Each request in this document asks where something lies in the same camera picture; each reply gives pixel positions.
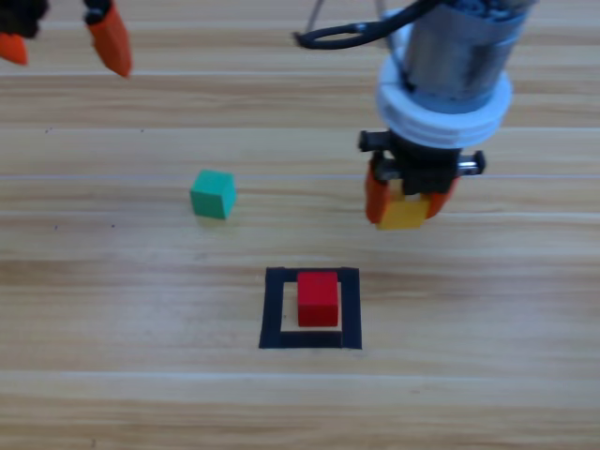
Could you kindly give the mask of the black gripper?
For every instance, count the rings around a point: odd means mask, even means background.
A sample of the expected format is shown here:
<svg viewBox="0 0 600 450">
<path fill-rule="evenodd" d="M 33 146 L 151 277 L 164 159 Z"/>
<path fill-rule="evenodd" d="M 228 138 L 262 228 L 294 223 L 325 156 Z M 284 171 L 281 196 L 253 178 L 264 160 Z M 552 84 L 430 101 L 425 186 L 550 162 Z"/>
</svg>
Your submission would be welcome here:
<svg viewBox="0 0 600 450">
<path fill-rule="evenodd" d="M 361 131 L 358 148 L 370 153 L 365 179 L 366 217 L 380 223 L 391 199 L 390 181 L 402 182 L 406 195 L 426 194 L 426 219 L 437 216 L 462 176 L 484 172 L 483 152 L 465 155 L 461 148 L 428 147 L 399 137 L 392 130 Z"/>
<path fill-rule="evenodd" d="M 112 0 L 85 0 L 84 22 L 93 47 L 103 65 L 128 78 L 132 53 L 128 30 Z M 28 52 L 23 38 L 35 38 L 39 23 L 50 8 L 48 0 L 1 0 L 0 57 L 11 64 L 26 66 Z"/>
</svg>

